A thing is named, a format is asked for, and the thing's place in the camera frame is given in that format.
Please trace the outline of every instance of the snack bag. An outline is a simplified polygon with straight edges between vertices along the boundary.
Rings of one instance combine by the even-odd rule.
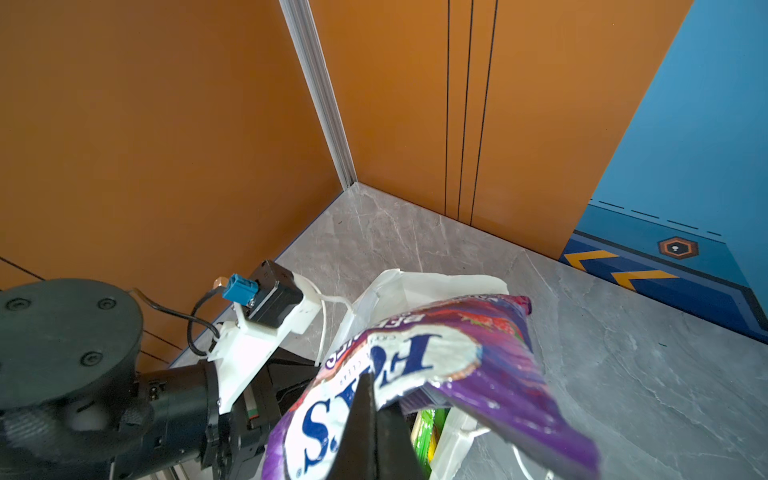
[[[272,431],[262,478],[328,475],[364,372],[375,376],[379,409],[398,400],[404,412],[455,406],[562,478],[599,478],[597,447],[562,418],[535,363],[530,312],[525,296],[462,296],[358,333]]]

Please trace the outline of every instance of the black line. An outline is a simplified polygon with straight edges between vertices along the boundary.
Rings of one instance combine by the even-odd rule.
[[[645,215],[646,217],[659,218],[656,215],[644,214],[643,212],[638,212],[637,210],[630,210],[630,211],[635,212],[636,214]]]
[[[467,139],[467,104],[469,103],[469,65],[472,64],[472,23],[475,17],[475,0],[469,9],[469,50],[467,51],[467,90],[464,93],[464,132],[462,133],[462,166],[458,172],[458,207],[456,220],[462,217],[462,181],[464,180],[464,143]]]
[[[85,405],[83,405],[82,407],[80,407],[79,409],[77,409],[75,411],[77,413],[80,413],[80,412],[82,412],[84,410],[88,410],[89,408],[91,408],[94,405],[96,405],[96,400],[91,400],[90,402],[86,403]]]
[[[644,218],[635,217],[635,216],[630,215],[630,214],[623,214],[621,212],[617,212],[616,210],[611,210],[610,208],[601,207],[600,205],[590,204],[590,207],[599,208],[601,210],[605,210],[607,212],[611,212],[612,214],[624,215],[625,217],[629,217],[629,218],[631,218],[633,220],[642,220],[643,222],[651,223],[652,225],[656,225],[658,227],[669,228],[669,229],[676,230],[676,231],[681,232],[681,233],[685,233],[687,235],[695,235],[696,237],[699,237],[702,240],[709,240],[710,242],[722,243],[723,245],[725,245],[725,242],[723,242],[722,240],[715,240],[714,238],[703,237],[703,236],[699,235],[698,233],[689,232],[687,230],[680,230],[677,227],[670,227],[669,225],[664,225],[663,223],[652,222],[650,220],[645,220]]]
[[[42,280],[42,281],[45,282],[45,278],[43,278],[43,277],[41,277],[39,275],[35,275],[34,273],[32,273],[29,270],[25,269],[23,266],[16,265],[15,263],[13,263],[12,261],[8,260],[7,258],[0,257],[0,260],[6,262],[10,266],[18,268],[19,270],[21,270],[24,273],[28,273],[28,274],[32,275],[34,278],[36,278],[38,280]]]
[[[149,330],[147,330],[147,329],[144,329],[144,333],[148,333],[149,335],[152,335],[154,338],[156,338],[156,339],[160,340],[161,342],[165,342],[165,343],[167,343],[168,345],[170,345],[170,346],[174,347],[175,349],[183,350],[183,348],[181,348],[180,346],[174,345],[173,343],[171,343],[171,342],[167,341],[167,340],[166,340],[166,339],[164,339],[163,337],[161,337],[161,336],[157,336],[157,335],[155,335],[154,333],[150,332],[150,331],[149,331]]]
[[[691,225],[686,225],[685,223],[676,222],[674,220],[667,220],[669,223],[674,223],[675,225],[682,225],[683,227],[693,228],[694,230],[699,230],[698,227],[692,227]]]
[[[176,468],[170,467],[167,470],[167,472],[170,472],[170,476],[171,476],[172,480],[180,480],[179,479],[179,474],[176,473]]]
[[[488,86],[491,84],[491,62],[493,61],[493,41],[496,38],[496,15],[498,14],[498,0],[493,10],[493,30],[491,30],[491,53],[488,55],[488,77],[485,79],[485,102],[482,105],[482,123],[480,123],[480,145],[478,146],[478,163],[475,165],[475,189],[472,191],[472,210],[469,213],[469,226],[475,217],[475,196],[478,193],[478,175],[480,174],[480,153],[482,152],[482,134],[485,131],[485,109],[488,107]]]
[[[609,204],[608,202],[604,202],[602,200],[598,200],[598,202],[600,202],[601,204],[611,205],[612,207],[621,208],[622,210],[624,209],[624,207],[619,207],[618,205]]]
[[[448,60],[445,72],[445,189],[442,201],[442,214],[448,213],[448,111],[451,98],[451,0],[448,0]]]
[[[168,362],[166,362],[165,360],[163,360],[163,359],[162,359],[162,358],[160,358],[159,356],[154,356],[154,355],[152,355],[151,353],[147,353],[147,352],[145,352],[145,351],[143,351],[143,350],[139,350],[139,351],[140,351],[140,352],[142,352],[142,353],[143,353],[144,355],[146,355],[146,356],[150,356],[150,357],[152,357],[153,359],[156,359],[156,360],[160,360],[162,363],[165,363],[166,365],[170,365]]]
[[[671,266],[672,268],[684,271],[686,273],[690,273],[691,275],[700,276],[701,278],[711,280],[715,283],[719,283],[720,285],[729,286],[730,288],[734,290],[739,290],[742,295],[744,295],[744,299],[746,300],[747,305],[750,307],[750,310],[752,311],[752,314],[755,316],[755,320],[757,320],[757,324],[760,325],[763,329],[768,329],[768,317],[766,317],[765,311],[763,310],[762,306],[760,305],[760,302],[757,301],[757,297],[755,296],[755,293],[750,289],[748,286],[739,285],[738,283],[731,282],[729,280],[725,280],[724,278],[719,278],[718,276],[710,275],[709,273],[701,272],[699,270],[694,270],[692,268],[689,268],[687,266],[682,266],[677,263],[672,263],[669,260],[665,260],[663,258],[654,257],[653,255],[650,255],[645,252],[640,252],[639,250],[635,250],[634,248],[626,247],[625,245],[621,245],[619,243],[611,242],[610,240],[605,240],[604,238],[596,237],[595,235],[590,235],[589,233],[585,233],[579,230],[574,230],[574,233],[576,235],[579,235],[581,237],[588,238],[590,240],[594,240],[596,242],[604,243],[605,245],[608,245],[609,247],[618,248],[619,250],[623,250],[628,253],[634,253],[635,255],[643,258],[647,258],[649,260],[653,260],[654,262],[661,263],[662,265]],[[749,334],[741,333],[742,335],[749,336],[751,338],[757,339],[760,342],[766,343],[765,339],[758,338],[756,336],[751,336]]]

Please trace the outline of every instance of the hexagon logo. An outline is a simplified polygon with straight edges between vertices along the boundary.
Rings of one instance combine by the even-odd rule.
[[[659,242],[659,251],[667,257],[682,260],[683,258],[695,257],[699,254],[699,244],[693,240],[685,240],[680,237],[672,237],[668,240]]]

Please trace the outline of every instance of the blue panel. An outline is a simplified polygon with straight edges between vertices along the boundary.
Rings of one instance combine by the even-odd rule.
[[[588,273],[612,283],[616,283],[613,273],[618,272],[662,270],[671,273],[679,278],[632,280],[632,285],[641,295],[768,343],[768,321],[759,305],[750,305],[747,297],[751,297],[752,292],[748,288],[718,283],[695,272],[678,270],[580,235],[574,235],[568,241],[560,261],[570,264],[566,255],[595,250],[606,250],[619,257],[582,260]]]
[[[696,0],[593,198],[720,233],[768,308],[767,132],[768,2]]]
[[[637,250],[680,266],[708,273],[712,276],[747,286],[746,279],[730,254],[725,243],[685,233],[674,228],[622,215],[604,208],[587,206],[584,216],[576,227],[580,232],[610,240],[624,247]],[[699,244],[699,255],[677,260],[662,255],[658,244],[671,237],[682,237]]]

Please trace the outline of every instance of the yellow chevron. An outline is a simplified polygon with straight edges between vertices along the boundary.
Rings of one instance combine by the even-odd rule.
[[[592,252],[580,252],[580,253],[569,253],[565,256],[565,259],[568,261],[568,263],[571,264],[571,266],[574,266],[578,268],[579,270],[583,270],[584,272],[587,271],[587,269],[584,268],[584,265],[581,264],[582,260],[595,260],[598,258],[613,258],[618,257],[615,253],[606,252],[605,250],[595,250]]]
[[[612,273],[611,275],[614,276],[614,279],[616,279],[616,283],[621,285],[624,288],[628,288],[629,290],[634,289],[634,285],[632,285],[631,280],[649,280],[649,279],[657,279],[657,278],[679,278],[678,276],[675,276],[671,273],[662,272],[661,270],[644,270],[642,272],[616,272]]]

